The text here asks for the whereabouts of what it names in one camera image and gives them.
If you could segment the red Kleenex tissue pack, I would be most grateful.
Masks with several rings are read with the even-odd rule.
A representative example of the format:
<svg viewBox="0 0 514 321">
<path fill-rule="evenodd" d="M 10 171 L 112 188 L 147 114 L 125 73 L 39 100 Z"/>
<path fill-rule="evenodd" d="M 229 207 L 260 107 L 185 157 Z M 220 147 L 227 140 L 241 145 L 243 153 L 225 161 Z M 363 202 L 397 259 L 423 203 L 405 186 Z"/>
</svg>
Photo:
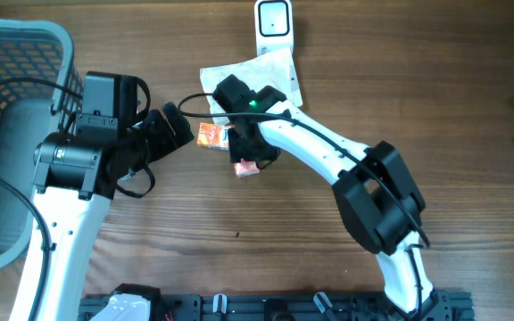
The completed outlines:
<svg viewBox="0 0 514 321">
<path fill-rule="evenodd" d="M 237 177 L 248 177 L 261 172 L 257 167 L 256 162 L 252 160 L 241 160 L 240 162 L 235 163 L 234 170 Z"/>
</svg>

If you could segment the orange packaged item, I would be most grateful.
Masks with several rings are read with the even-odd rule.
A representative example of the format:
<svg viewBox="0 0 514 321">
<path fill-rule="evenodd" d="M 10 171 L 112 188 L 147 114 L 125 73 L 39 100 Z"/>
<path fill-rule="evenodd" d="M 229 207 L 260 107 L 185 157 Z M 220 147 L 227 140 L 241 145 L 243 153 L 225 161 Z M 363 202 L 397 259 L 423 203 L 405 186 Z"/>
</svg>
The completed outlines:
<svg viewBox="0 0 514 321">
<path fill-rule="evenodd" d="M 197 145 L 204 148 L 228 151 L 228 130 L 230 126 L 221 126 L 211 123 L 200 123 Z"/>
</svg>

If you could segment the clear plastic bag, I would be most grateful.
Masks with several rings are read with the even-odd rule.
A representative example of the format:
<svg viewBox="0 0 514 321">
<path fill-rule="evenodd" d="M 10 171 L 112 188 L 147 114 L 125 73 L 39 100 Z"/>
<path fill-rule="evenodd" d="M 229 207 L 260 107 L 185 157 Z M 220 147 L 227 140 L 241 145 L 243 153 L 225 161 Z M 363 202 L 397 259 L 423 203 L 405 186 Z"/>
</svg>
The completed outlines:
<svg viewBox="0 0 514 321">
<path fill-rule="evenodd" d="M 303 106 L 294 59 L 289 48 L 265 53 L 246 62 L 202 68 L 200 79 L 203 91 L 212 93 L 219 82 L 229 75 L 235 75 L 255 92 L 265 86 L 273 86 L 285 94 L 293 106 Z"/>
</svg>

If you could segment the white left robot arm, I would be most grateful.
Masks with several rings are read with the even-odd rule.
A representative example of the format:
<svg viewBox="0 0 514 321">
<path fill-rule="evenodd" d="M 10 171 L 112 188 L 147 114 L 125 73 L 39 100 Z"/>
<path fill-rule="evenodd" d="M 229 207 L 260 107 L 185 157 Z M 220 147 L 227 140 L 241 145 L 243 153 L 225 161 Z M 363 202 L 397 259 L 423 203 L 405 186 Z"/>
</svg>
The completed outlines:
<svg viewBox="0 0 514 321">
<path fill-rule="evenodd" d="M 140 108 L 149 95 L 139 77 L 90 71 L 79 111 L 36 148 L 33 194 L 24 199 L 34 224 L 13 320 L 74 320 L 90 255 L 120 186 L 194 138 L 175 104 Z"/>
</svg>

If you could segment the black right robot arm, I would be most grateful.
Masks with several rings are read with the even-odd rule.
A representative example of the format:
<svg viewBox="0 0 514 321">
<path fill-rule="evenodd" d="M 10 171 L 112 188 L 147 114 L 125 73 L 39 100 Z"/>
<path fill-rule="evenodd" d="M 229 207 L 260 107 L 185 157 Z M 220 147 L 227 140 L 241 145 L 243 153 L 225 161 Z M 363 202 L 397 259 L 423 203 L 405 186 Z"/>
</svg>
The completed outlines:
<svg viewBox="0 0 514 321">
<path fill-rule="evenodd" d="M 233 125 L 232 162 L 265 169 L 289 152 L 320 174 L 347 232 L 376 255 L 387 299 L 406 317 L 424 319 L 434 293 L 420 257 L 429 245 L 421 223 L 426 204 L 398 151 L 385 141 L 369 147 L 337 135 L 272 86 L 254 91 L 229 75 L 211 96 Z"/>
</svg>

